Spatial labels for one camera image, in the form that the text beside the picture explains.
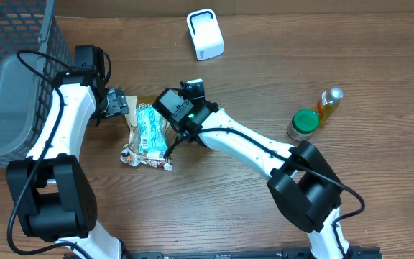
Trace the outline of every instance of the robotic arm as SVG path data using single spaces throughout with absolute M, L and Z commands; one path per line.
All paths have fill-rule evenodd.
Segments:
M 75 52 L 75 66 L 58 73 L 53 81 L 54 87 L 58 87 L 63 95 L 65 106 L 46 155 L 40 157 L 60 109 L 60 97 L 55 92 L 39 140 L 25 160 L 10 162 L 6 170 L 14 204 L 19 197 L 22 199 L 15 212 L 24 234 L 40 237 L 45 242 L 68 243 L 70 245 L 65 246 L 79 258 L 192 258 L 192 255 L 129 253 L 124 243 L 112 237 L 98 222 L 96 197 L 78 162 L 79 150 L 89 119 L 126 114 L 129 109 L 122 90 L 104 87 L 103 53 L 91 45 L 78 46 Z M 181 85 L 176 89 L 178 93 L 170 88 L 165 89 L 153 105 L 170 122 L 180 138 L 179 142 L 196 141 L 205 147 L 223 151 L 253 168 L 267 180 L 282 215 L 308 233 L 310 252 L 293 249 L 274 253 L 273 256 L 253 255 L 254 258 L 381 258 L 379 249 L 349 247 L 338 225 L 336 233 L 339 240 L 336 239 L 335 228 L 331 225 L 339 215 L 342 189 L 333 184 L 339 183 L 339 179 L 313 145 L 302 142 L 298 147 L 293 147 L 263 137 L 235 122 L 216 103 L 206 101 L 202 80 L 182 82 Z M 22 195 L 28 175 L 39 159 L 42 159 L 41 166 Z M 293 177 L 301 169 L 316 171 L 323 178 L 305 173 L 296 183 Z M 57 193 L 40 194 L 37 191 L 49 183 L 57 184 Z M 217 257 L 218 254 L 194 256 Z

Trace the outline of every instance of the bottle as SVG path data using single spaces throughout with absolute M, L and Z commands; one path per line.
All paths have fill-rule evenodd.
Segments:
M 297 141 L 306 140 L 319 125 L 317 114 L 311 109 L 301 109 L 295 113 L 287 126 L 287 134 Z
M 339 87 L 332 88 L 330 91 L 324 91 L 322 93 L 322 97 L 312 108 L 318 115 L 320 124 L 326 122 L 326 120 L 335 112 L 343 95 L 343 90 Z

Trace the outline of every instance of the blue packet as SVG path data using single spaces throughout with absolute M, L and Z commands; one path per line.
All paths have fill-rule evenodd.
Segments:
M 140 133 L 139 152 L 165 152 L 168 148 L 165 142 L 163 118 L 152 106 L 137 109 L 137 125 Z

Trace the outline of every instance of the white box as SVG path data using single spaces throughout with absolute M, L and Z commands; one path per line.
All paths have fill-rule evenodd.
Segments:
M 212 9 L 192 12 L 186 17 L 186 22 L 198 60 L 206 60 L 223 53 L 223 36 Z

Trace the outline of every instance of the blue-gray plastic crate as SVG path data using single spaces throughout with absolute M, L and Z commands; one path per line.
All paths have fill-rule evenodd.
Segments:
M 0 167 L 25 158 L 41 133 L 52 101 L 51 86 L 26 69 L 16 51 L 38 50 L 73 64 L 53 7 L 53 0 L 0 1 Z M 22 58 L 49 79 L 65 70 L 33 54 L 22 54 Z

